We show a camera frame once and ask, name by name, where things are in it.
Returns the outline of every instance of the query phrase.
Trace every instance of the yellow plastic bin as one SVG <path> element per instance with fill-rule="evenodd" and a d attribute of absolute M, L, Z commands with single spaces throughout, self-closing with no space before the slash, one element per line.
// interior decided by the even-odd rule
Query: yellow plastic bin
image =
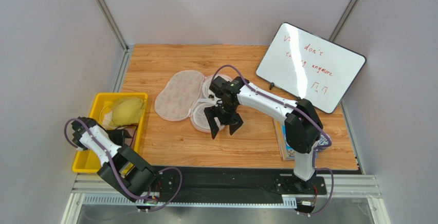
<path fill-rule="evenodd" d="M 140 149 L 140 140 L 141 140 L 141 132 L 143 131 L 143 123 L 144 117 L 146 114 L 146 109 L 148 106 L 148 94 L 146 93 L 99 93 L 94 99 L 94 104 L 89 114 L 90 118 L 95 119 L 97 122 L 101 122 L 100 119 L 103 119 L 103 116 L 110 112 L 110 105 L 114 102 L 114 100 L 122 98 L 122 97 L 138 97 L 144 100 L 146 107 L 143 110 L 143 114 L 141 115 L 140 122 L 138 123 L 137 135 L 134 144 L 134 151 L 138 152 Z M 71 169 L 75 173 L 97 173 L 97 171 L 101 168 L 99 158 L 94 154 L 93 151 L 78 151 L 76 153 L 75 160 L 73 162 L 73 166 Z M 129 166 L 123 171 L 126 173 L 129 169 Z"/>

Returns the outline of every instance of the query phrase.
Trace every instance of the white wall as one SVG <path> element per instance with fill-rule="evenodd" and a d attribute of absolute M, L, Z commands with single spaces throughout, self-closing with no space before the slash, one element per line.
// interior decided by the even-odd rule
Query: white wall
<path fill-rule="evenodd" d="M 121 50 L 94 0 L 0 0 L 0 223 L 59 223 L 65 121 L 110 91 Z"/>
<path fill-rule="evenodd" d="M 282 22 L 329 38 L 349 0 L 105 0 L 128 44 L 269 44 Z"/>
<path fill-rule="evenodd" d="M 438 0 L 360 0 L 337 43 L 368 58 L 345 97 L 392 223 L 436 223 Z"/>

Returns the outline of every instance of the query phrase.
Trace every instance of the red handwritten text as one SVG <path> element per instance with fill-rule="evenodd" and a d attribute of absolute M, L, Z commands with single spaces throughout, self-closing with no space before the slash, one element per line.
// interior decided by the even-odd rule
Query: red handwritten text
<path fill-rule="evenodd" d="M 305 46 L 304 49 L 305 49 L 306 51 L 309 51 L 309 52 L 314 53 L 314 54 L 322 55 L 322 54 L 324 53 L 324 52 L 322 52 L 322 51 L 319 50 L 319 49 L 318 49 L 318 51 L 316 51 L 316 49 L 311 48 L 311 47 L 310 47 L 310 44 L 307 45 L 307 46 Z"/>
<path fill-rule="evenodd" d="M 313 85 L 311 86 L 311 89 L 315 89 L 315 92 L 318 93 L 318 87 L 319 87 L 319 83 L 318 83 L 318 82 L 315 82 L 315 83 L 313 83 Z M 328 88 L 327 86 L 324 86 L 324 87 L 322 88 L 321 91 L 323 91 L 323 94 L 325 95 L 325 93 L 327 93 L 327 90 L 328 90 L 328 89 L 329 89 L 329 88 Z"/>
<path fill-rule="evenodd" d="M 292 58 L 292 55 L 290 54 L 290 52 L 287 52 L 287 53 L 286 53 L 286 56 L 289 57 L 289 58 Z M 301 64 L 302 64 L 303 66 L 305 66 L 306 63 L 307 63 L 307 61 L 301 60 Z"/>
<path fill-rule="evenodd" d="M 329 76 L 333 76 L 332 72 L 330 72 L 329 70 L 327 70 L 325 68 L 322 68 L 322 67 L 316 66 L 316 65 L 312 65 L 312 67 L 317 70 L 316 73 L 325 73 Z"/>

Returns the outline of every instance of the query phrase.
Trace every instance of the book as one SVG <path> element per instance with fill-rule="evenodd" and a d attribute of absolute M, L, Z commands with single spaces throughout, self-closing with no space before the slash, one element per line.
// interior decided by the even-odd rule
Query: book
<path fill-rule="evenodd" d="M 273 120 L 275 133 L 277 135 L 278 148 L 280 150 L 280 156 L 284 161 L 294 160 L 295 159 L 295 151 L 286 143 L 286 129 L 284 125 L 282 125 L 277 120 Z M 327 145 L 329 142 L 327 139 L 321 134 L 320 139 L 317 141 L 319 145 Z"/>

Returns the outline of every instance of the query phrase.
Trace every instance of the whiteboard frame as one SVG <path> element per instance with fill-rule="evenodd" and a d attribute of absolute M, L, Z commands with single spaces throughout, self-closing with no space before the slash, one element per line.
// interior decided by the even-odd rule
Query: whiteboard frame
<path fill-rule="evenodd" d="M 356 76 L 354 76 L 354 78 L 353 78 L 353 80 L 351 81 L 351 83 L 349 84 L 348 88 L 347 88 L 347 89 L 345 90 L 345 92 L 342 94 L 342 97 L 341 97 L 341 99 L 339 100 L 338 104 L 336 104 L 335 108 L 334 108 L 332 111 L 327 112 L 327 111 L 324 111 L 324 110 L 320 109 L 319 107 L 316 107 L 316 106 L 315 106 L 317 109 L 323 111 L 323 112 L 326 113 L 326 114 L 332 114 L 332 113 L 336 110 L 336 108 L 339 106 L 339 103 L 341 103 L 342 99 L 344 98 L 344 96 L 345 96 L 345 94 L 347 93 L 347 91 L 350 89 L 350 87 L 351 87 L 351 85 L 353 84 L 353 82 L 356 80 L 356 78 L 357 78 L 357 76 L 359 75 L 359 73 L 362 71 L 363 66 L 367 63 L 367 57 L 365 57 L 363 54 L 359 54 L 359 53 L 354 52 L 354 51 L 352 51 L 352 50 L 350 50 L 350 49 L 348 49 L 348 48 L 345 48 L 345 47 L 343 47 L 343 46 L 341 46 L 341 45 L 339 45 L 339 44 L 337 44 L 337 43 L 331 42 L 331 41 L 329 41 L 329 40 L 327 40 L 327 39 L 325 39 L 325 38 L 322 38 L 322 37 L 320 37 L 320 36 L 318 36 L 318 35 L 315 35 L 315 34 L 309 32 L 309 31 L 307 31 L 307 30 L 304 30 L 304 29 L 302 29 L 302 28 L 300 28 L 300 27 L 298 27 L 298 26 L 295 26 L 295 25 L 290 24 L 290 23 L 288 23 L 288 22 L 283 22 L 283 23 L 281 23 L 281 25 L 280 25 L 280 26 L 278 27 L 278 29 L 276 30 L 274 36 L 272 37 L 271 43 L 269 44 L 269 46 L 268 46 L 268 48 L 267 48 L 265 54 L 263 55 L 262 59 L 260 60 L 258 66 L 257 66 L 257 69 L 255 70 L 255 71 L 256 71 L 256 72 L 255 72 L 255 75 L 256 75 L 257 77 L 259 77 L 259 78 L 261 78 L 261 79 L 267 81 L 267 82 L 270 83 L 270 84 L 272 84 L 272 83 L 274 83 L 274 82 L 269 81 L 268 79 L 265 79 L 265 78 L 259 76 L 259 75 L 257 74 L 257 70 L 259 69 L 260 65 L 262 64 L 262 61 L 263 61 L 263 59 L 265 58 L 266 53 L 268 52 L 269 48 L 271 47 L 271 44 L 273 43 L 273 41 L 274 41 L 274 39 L 275 39 L 277 33 L 279 32 L 279 30 L 280 30 L 280 28 L 281 28 L 281 26 L 282 26 L 283 24 L 287 24 L 287 25 L 294 26 L 294 27 L 296 27 L 296 28 L 298 28 L 298 29 L 300 29 L 300 30 L 302 30 L 302 31 L 304 31 L 304 32 L 307 32 L 307 33 L 309 33 L 309 34 L 311 34 L 311 35 L 313 35 L 313 36 L 316 36 L 317 38 L 320 38 L 320 39 L 322 39 L 322 40 L 324 40 L 324 41 L 327 41 L 327 42 L 329 42 L 329 43 L 332 43 L 332 44 L 334 44 L 334 45 L 336 45 L 336 46 L 339 46 L 339 47 L 341 47 L 341 48 L 343 48 L 343 49 L 346 49 L 346 50 L 348 50 L 348 51 L 350 51 L 350 52 L 352 52 L 352 53 L 358 54 L 358 55 L 360 55 L 360 56 L 363 57 L 363 59 L 364 59 L 363 65 L 360 67 L 360 69 L 359 69 L 359 71 L 357 72 Z M 291 93 L 291 92 L 285 90 L 284 88 L 282 88 L 281 86 L 278 86 L 278 85 L 275 84 L 275 83 L 274 83 L 274 86 L 277 87 L 277 88 L 279 88 L 279 89 L 281 89 L 281 90 L 283 90 L 283 91 L 285 91 L 285 92 L 287 92 L 287 93 L 289 93 L 289 94 L 291 94 L 291 95 L 293 95 L 293 96 L 295 96 L 293 93 Z"/>

